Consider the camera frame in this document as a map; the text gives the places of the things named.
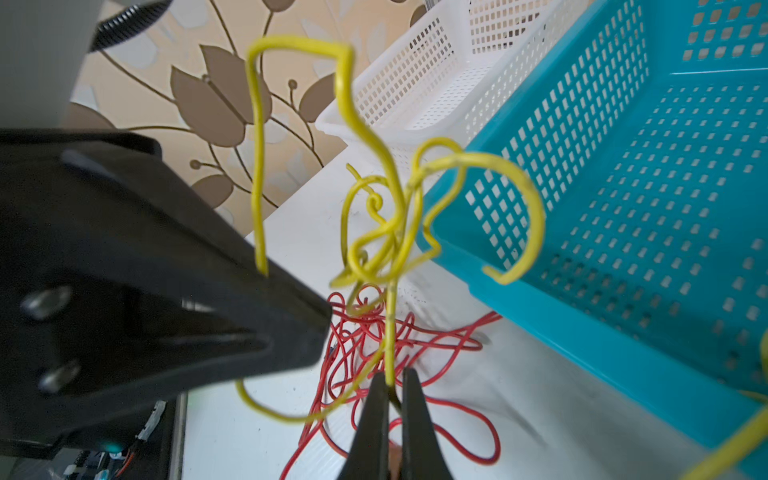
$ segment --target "white plastic basket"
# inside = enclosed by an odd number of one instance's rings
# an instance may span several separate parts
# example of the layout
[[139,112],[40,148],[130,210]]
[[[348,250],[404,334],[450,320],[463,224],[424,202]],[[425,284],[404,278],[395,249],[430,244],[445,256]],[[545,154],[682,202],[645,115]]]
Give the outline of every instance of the white plastic basket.
[[[588,0],[442,0],[355,80],[358,112],[402,174],[431,137],[466,147],[587,8]],[[533,44],[536,32],[541,41]],[[334,101],[323,132],[360,145]],[[427,160],[445,152],[431,152]]]

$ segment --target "blue plastic basket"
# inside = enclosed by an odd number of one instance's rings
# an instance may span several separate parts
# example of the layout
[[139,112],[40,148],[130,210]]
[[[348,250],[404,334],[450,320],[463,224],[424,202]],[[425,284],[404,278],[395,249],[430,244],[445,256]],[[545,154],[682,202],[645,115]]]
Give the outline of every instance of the blue plastic basket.
[[[509,268],[528,224],[490,171],[472,170],[434,226],[437,262],[473,295],[708,447],[756,410],[738,390],[768,393],[767,14],[759,0],[598,0],[468,148],[539,186],[534,268],[509,286],[481,271]],[[768,477],[768,446],[742,468]]]

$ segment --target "leaf pattern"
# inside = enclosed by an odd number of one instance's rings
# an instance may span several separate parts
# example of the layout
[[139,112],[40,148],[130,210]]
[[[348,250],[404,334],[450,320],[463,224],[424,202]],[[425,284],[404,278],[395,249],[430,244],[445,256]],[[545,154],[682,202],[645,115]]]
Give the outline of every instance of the leaf pattern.
[[[253,109],[248,95],[248,81],[245,76],[245,61],[242,58],[213,45],[201,45],[203,60],[214,90],[218,90],[235,112],[247,124],[253,124]],[[263,80],[259,85],[265,118],[272,113],[272,97]]]
[[226,175],[211,175],[192,184],[192,190],[211,208],[216,208],[227,201],[234,185]]
[[313,123],[333,101],[334,74],[323,77],[306,89],[299,102],[299,115],[305,121]]
[[61,123],[64,128],[114,129],[112,122],[93,108],[70,103]]
[[[279,31],[281,34],[306,35],[325,41],[350,41],[359,56],[374,59],[386,48],[388,37],[397,36],[406,26],[405,22],[416,22],[426,11],[420,5],[421,2],[417,1],[392,0],[393,3],[406,2],[409,6],[404,9],[392,6],[386,0],[378,1],[389,6],[381,7],[380,4],[374,8],[372,5],[358,5],[362,4],[362,0],[306,0],[300,7],[296,7],[295,0],[261,0],[256,5],[257,17],[252,18],[254,11],[249,9],[253,7],[250,3],[247,8],[239,4],[234,6],[231,2],[226,8],[220,8],[218,4],[224,3],[220,0],[175,0],[169,15],[158,25],[129,42],[101,53],[107,62],[98,67],[114,70],[106,72],[104,76],[94,77],[89,72],[82,76],[81,81],[85,83],[75,90],[72,100],[76,103],[69,106],[63,125],[72,128],[114,128],[113,123],[99,113],[99,110],[104,110],[96,102],[94,87],[99,88],[100,93],[101,89],[106,89],[111,95],[119,96],[104,104],[113,108],[115,101],[117,104],[123,102],[123,108],[133,108],[146,114],[148,120],[152,119],[146,121],[146,125],[137,126],[136,118],[131,114],[126,117],[129,123],[126,126],[132,131],[146,131],[149,132],[146,134],[151,135],[155,135],[156,131],[166,147],[164,160],[174,169],[183,165],[184,169],[189,169],[187,172],[200,172],[204,178],[195,182],[192,188],[231,221],[232,211],[235,210],[229,211],[223,203],[227,202],[235,190],[244,194],[249,192],[247,179],[253,175],[250,170],[253,168],[255,148],[251,133],[255,119],[248,93],[245,61],[241,57],[243,52],[238,53],[237,46],[250,43],[253,33],[267,36]],[[238,14],[238,9],[249,28],[245,31],[239,28],[237,33],[240,35],[233,35],[235,31],[230,30],[227,22],[232,15]],[[289,9],[293,13],[281,15],[281,12]],[[361,18],[349,18],[357,15],[361,15]],[[334,25],[334,21],[338,23],[341,19],[347,24],[344,28]],[[223,48],[198,43],[200,38],[211,38],[208,33],[212,31],[211,28],[216,28],[211,22],[218,24],[219,32],[217,40],[208,41],[222,45]],[[203,26],[206,27],[205,31],[200,29]],[[205,64],[203,74],[197,73],[200,57]],[[333,73],[336,62],[328,58],[308,57],[306,65],[280,67],[270,63],[271,60],[265,65],[263,59],[261,57],[257,61],[257,70],[265,142],[283,143],[288,137],[293,137],[290,143],[298,147],[293,156],[287,142],[270,148],[269,160],[273,168],[270,168],[270,177],[266,182],[291,195],[315,171],[316,167],[308,168],[305,161],[312,164],[316,161],[322,168],[321,155],[328,155],[330,159],[342,148],[340,142],[329,141],[311,125],[334,99]],[[365,65],[363,60],[360,67],[364,68]],[[167,72],[165,68],[170,68],[170,78],[166,76],[167,73],[163,73]],[[272,88],[264,81],[264,68],[266,76],[272,79]],[[272,71],[272,68],[278,68],[278,71]],[[120,82],[113,82],[109,75],[115,72],[132,81],[134,88],[143,89],[142,98],[136,98],[134,102],[133,90],[124,88]],[[287,74],[282,81],[280,74]],[[166,81],[170,83],[170,94],[163,88],[169,85]],[[147,108],[147,104],[140,103],[146,101],[144,95],[162,101],[152,102],[149,104],[151,107]],[[176,133],[173,140],[167,140],[165,132],[168,131],[183,133]],[[207,143],[207,151],[188,152],[187,145],[179,148],[174,144],[189,141],[197,145],[198,139],[192,138],[190,134],[197,135]],[[178,154],[181,151],[184,151],[184,155],[180,159]],[[277,207],[267,195],[263,196],[263,200]],[[247,201],[245,195],[238,196],[237,202],[244,201]],[[243,205],[232,202],[229,208],[232,207],[239,211]],[[238,224],[240,228],[247,228],[248,222]]]
[[416,7],[416,10],[413,11],[413,15],[411,15],[411,26],[419,21],[421,17],[424,16],[424,14],[427,12],[427,8],[424,5],[419,5]]
[[293,5],[294,0],[262,0],[262,2],[264,2],[264,5],[270,12],[278,13],[284,12],[290,8],[290,6]]
[[243,141],[243,120],[209,84],[173,67],[170,89],[179,115],[200,138],[219,147],[234,147]]

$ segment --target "brown leaf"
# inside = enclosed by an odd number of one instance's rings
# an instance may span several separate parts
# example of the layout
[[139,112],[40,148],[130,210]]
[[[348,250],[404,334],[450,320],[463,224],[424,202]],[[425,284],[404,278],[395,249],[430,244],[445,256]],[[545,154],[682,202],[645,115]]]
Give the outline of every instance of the brown leaf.
[[421,17],[424,16],[424,14],[427,12],[427,8],[424,5],[419,5],[416,7],[416,10],[413,11],[413,15],[411,15],[411,26],[419,21]]
[[295,0],[261,0],[264,2],[264,5],[271,10],[272,12],[284,12],[288,8],[290,8],[291,5],[293,5],[293,2]]
[[70,103],[67,107],[67,113],[64,115],[64,120],[61,123],[63,128],[95,128],[95,129],[111,129],[114,130],[112,122],[98,113],[93,108],[88,108],[85,105]]
[[299,115],[305,121],[313,123],[333,101],[335,97],[333,94],[334,77],[334,74],[323,77],[304,92],[304,96],[299,102]]
[[210,85],[173,67],[170,89],[179,114],[200,138],[219,147],[234,147],[243,141],[245,124]]
[[216,208],[227,201],[234,190],[234,185],[226,175],[212,175],[196,181],[192,185],[192,190],[211,208]]
[[[247,124],[253,124],[253,108],[248,93],[248,80],[245,75],[245,61],[229,53],[223,48],[213,45],[201,45],[205,65],[208,68],[210,81],[215,90],[234,107],[235,111]],[[270,89],[259,75],[259,92],[261,93],[261,108],[264,120],[272,114],[272,95]]]

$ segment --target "plastic basket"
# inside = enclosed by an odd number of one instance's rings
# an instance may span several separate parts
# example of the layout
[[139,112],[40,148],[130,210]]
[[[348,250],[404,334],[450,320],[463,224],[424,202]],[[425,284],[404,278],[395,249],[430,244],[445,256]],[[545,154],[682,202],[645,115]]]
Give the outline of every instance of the plastic basket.
[[[738,390],[768,393],[766,34],[760,0],[598,0],[469,146],[539,186],[534,268],[481,271],[525,248],[497,174],[473,169],[434,225],[475,296],[709,447],[756,410]],[[766,478],[768,446],[743,468]]]
[[[357,110],[407,176],[415,149],[429,138],[448,136],[465,147],[587,3],[443,0],[355,80]],[[533,45],[534,32],[544,25],[546,36]],[[521,49],[527,54],[519,55]],[[350,146],[361,145],[335,101],[316,126]]]

